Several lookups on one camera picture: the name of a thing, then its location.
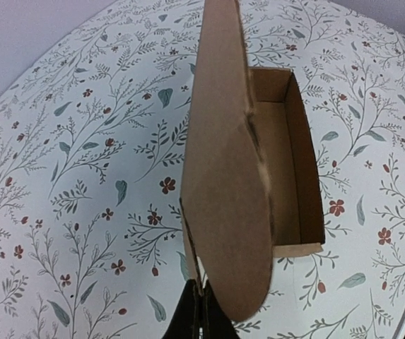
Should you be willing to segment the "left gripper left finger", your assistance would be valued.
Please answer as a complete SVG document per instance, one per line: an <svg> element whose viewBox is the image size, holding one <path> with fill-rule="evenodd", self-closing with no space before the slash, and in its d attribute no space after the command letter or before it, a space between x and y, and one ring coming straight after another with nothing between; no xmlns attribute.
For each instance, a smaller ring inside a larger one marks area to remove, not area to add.
<svg viewBox="0 0 405 339"><path fill-rule="evenodd" d="M188 280L164 339L197 339L201 322L201 295L195 280Z"/></svg>

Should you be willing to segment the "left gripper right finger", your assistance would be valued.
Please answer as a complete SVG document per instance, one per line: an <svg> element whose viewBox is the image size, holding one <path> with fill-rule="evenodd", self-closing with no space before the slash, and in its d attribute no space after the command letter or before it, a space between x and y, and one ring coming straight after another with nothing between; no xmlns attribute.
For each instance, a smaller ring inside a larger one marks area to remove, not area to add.
<svg viewBox="0 0 405 339"><path fill-rule="evenodd" d="M224 314L210 282L206 282L200 304L203 339L239 339L231 320Z"/></svg>

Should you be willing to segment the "brown cardboard box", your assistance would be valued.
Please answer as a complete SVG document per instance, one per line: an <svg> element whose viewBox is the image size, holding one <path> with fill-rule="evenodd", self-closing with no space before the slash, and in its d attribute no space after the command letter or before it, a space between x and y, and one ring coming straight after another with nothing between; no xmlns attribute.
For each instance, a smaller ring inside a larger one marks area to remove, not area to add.
<svg viewBox="0 0 405 339"><path fill-rule="evenodd" d="M318 253L325 242L295 74L248 65L237 1L204 4L180 199L185 249L233 321L263 305L275 258Z"/></svg>

